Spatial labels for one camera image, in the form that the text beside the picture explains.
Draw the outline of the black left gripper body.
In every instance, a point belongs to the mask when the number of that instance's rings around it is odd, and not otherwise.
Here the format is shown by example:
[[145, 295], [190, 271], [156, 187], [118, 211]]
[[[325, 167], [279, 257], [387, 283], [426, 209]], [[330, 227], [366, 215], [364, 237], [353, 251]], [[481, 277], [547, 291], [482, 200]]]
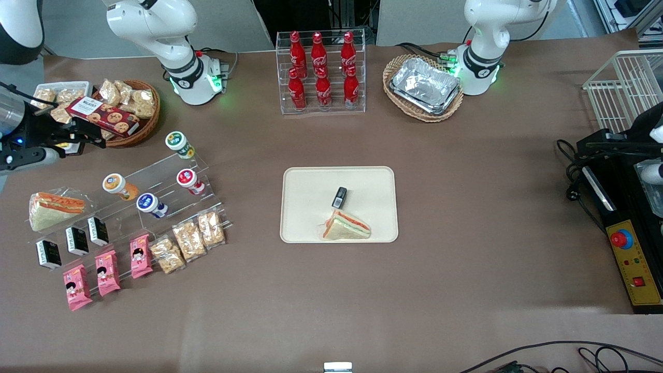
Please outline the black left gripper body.
[[650, 136], [653, 129], [661, 127], [662, 102], [639, 114], [631, 128], [626, 130], [627, 152], [661, 156], [661, 141]]

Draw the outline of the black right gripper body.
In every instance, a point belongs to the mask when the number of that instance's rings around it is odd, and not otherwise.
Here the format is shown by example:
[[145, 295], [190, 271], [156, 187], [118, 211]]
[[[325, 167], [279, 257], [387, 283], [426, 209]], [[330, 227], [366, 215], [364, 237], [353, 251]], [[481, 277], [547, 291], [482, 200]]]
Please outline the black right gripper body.
[[36, 109], [31, 106], [24, 108], [22, 149], [49, 147], [57, 152], [65, 152], [59, 144], [70, 140], [66, 125], [54, 120], [48, 113], [37, 115]]

